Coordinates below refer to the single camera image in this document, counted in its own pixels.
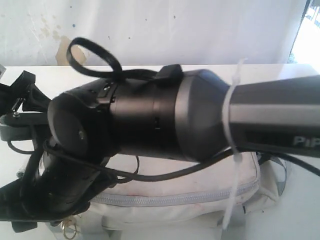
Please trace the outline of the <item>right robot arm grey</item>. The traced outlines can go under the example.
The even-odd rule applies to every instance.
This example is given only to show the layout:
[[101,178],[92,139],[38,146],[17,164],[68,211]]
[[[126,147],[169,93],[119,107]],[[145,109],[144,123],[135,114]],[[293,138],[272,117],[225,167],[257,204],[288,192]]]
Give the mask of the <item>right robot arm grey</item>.
[[317,75],[234,86],[178,64],[77,70],[95,81],[53,99],[28,71],[0,87],[1,139],[34,146],[23,176],[0,189],[0,219],[16,232],[82,213],[120,183],[197,172],[232,149],[320,155]]

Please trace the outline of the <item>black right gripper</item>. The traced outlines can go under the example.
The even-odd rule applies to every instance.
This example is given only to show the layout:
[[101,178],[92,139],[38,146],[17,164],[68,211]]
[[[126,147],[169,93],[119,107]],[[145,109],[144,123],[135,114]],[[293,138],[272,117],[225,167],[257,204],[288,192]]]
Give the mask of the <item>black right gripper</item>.
[[0,219],[6,222],[57,222],[87,211],[91,200],[109,187],[117,177],[44,155],[44,172],[34,156],[25,175],[0,189]]

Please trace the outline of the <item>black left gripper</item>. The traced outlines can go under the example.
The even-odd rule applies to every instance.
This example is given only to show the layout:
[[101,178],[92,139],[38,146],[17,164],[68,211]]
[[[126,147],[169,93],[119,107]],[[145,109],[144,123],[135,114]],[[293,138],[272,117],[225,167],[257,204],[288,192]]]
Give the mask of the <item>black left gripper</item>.
[[36,86],[36,76],[23,71],[11,85],[0,85],[0,114],[6,115],[22,109],[23,112],[40,112],[48,110],[48,98]]

